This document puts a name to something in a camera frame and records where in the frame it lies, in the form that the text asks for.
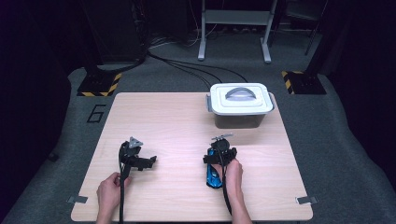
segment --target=metal bracket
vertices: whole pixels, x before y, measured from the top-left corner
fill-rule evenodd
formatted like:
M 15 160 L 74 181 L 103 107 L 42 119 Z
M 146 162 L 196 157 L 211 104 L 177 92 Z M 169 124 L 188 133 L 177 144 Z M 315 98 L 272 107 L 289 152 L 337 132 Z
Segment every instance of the metal bracket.
M 140 146 L 143 146 L 142 142 L 133 138 L 132 136 L 129 138 L 129 148 L 140 147 Z
M 231 137 L 231 136 L 233 136 L 233 133 L 226 133 L 226 134 L 223 134 L 223 135 L 220 135 L 220 136 L 216 136 L 216 137 L 214 137 L 214 138 L 212 138 L 212 140 L 221 140 L 221 139 L 223 139 L 223 138 L 226 138 L 226 137 Z
M 67 200 L 68 203 L 85 203 L 87 202 L 88 197 L 83 196 L 70 196 Z
M 296 197 L 296 202 L 298 204 L 305 204 L 305 203 L 314 204 L 314 203 L 318 203 L 319 200 L 315 196 L 312 196 L 312 197 L 306 196 L 306 197 L 301 197 L 301 198 Z

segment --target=forearm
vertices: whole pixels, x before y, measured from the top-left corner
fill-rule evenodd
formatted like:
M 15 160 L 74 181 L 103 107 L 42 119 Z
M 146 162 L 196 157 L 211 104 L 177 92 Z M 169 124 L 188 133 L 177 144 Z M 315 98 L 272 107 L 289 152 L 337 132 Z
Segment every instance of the forearm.
M 233 224 L 251 224 L 250 215 L 245 206 L 244 195 L 240 192 L 233 196 L 230 200 L 230 205 L 233 212 Z
M 112 216 L 112 212 L 99 212 L 96 219 L 96 224 L 110 224 Z

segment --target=hazard stripe marker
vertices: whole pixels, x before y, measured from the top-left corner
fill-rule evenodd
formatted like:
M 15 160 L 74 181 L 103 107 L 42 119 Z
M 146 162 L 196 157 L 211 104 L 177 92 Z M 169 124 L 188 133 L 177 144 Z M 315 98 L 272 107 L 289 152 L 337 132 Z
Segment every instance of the hazard stripe marker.
M 83 83 L 78 88 L 77 96 L 111 96 L 119 84 L 122 74 L 119 73 L 112 77 L 106 77 L 103 84 L 97 86 L 91 83 Z
M 301 71 L 282 71 L 289 94 L 326 94 L 317 76 L 309 76 Z

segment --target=black curtain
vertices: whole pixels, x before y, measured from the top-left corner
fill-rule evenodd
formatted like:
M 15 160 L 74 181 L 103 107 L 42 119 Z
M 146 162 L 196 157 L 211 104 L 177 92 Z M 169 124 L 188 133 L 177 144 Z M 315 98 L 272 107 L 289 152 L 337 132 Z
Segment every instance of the black curtain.
M 368 156 L 396 189 L 396 4 L 357 1 L 346 42 L 329 79 L 347 122 Z
M 87 62 L 100 63 L 78 1 L 0 2 L 0 220 L 55 148 L 67 76 Z

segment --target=container lid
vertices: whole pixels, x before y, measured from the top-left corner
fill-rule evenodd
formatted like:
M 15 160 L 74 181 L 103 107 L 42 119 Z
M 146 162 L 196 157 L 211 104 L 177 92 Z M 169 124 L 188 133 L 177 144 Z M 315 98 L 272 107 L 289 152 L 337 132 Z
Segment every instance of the container lid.
M 261 83 L 221 83 L 210 88 L 210 106 L 218 115 L 262 115 L 274 109 Z

